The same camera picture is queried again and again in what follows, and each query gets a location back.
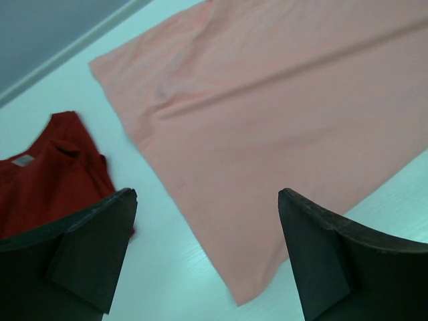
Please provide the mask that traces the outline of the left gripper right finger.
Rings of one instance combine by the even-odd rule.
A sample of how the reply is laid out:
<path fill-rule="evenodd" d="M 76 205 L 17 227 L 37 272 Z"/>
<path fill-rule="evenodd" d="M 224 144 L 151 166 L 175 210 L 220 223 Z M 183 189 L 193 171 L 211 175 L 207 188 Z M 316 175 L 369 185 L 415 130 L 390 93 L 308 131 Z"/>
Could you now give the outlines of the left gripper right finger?
<path fill-rule="evenodd" d="M 283 189 L 278 210 L 306 320 L 426 320 L 427 245 Z"/>

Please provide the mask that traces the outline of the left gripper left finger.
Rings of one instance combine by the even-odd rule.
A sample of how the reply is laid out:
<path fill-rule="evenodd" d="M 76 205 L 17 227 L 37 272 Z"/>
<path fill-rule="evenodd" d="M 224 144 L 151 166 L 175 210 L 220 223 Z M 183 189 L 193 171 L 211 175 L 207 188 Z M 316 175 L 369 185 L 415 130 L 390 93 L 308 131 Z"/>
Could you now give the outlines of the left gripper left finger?
<path fill-rule="evenodd" d="M 125 188 L 1 240 L 2 320 L 101 320 L 109 314 L 136 217 Z"/>

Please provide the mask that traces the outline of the pink t-shirt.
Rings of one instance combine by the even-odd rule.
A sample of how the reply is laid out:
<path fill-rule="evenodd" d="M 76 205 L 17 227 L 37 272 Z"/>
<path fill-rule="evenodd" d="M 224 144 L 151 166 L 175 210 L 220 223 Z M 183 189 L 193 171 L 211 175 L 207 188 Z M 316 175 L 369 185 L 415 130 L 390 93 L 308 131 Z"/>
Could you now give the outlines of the pink t-shirt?
<path fill-rule="evenodd" d="M 203 1 L 90 69 L 240 305 L 280 190 L 343 214 L 427 148 L 426 1 Z"/>

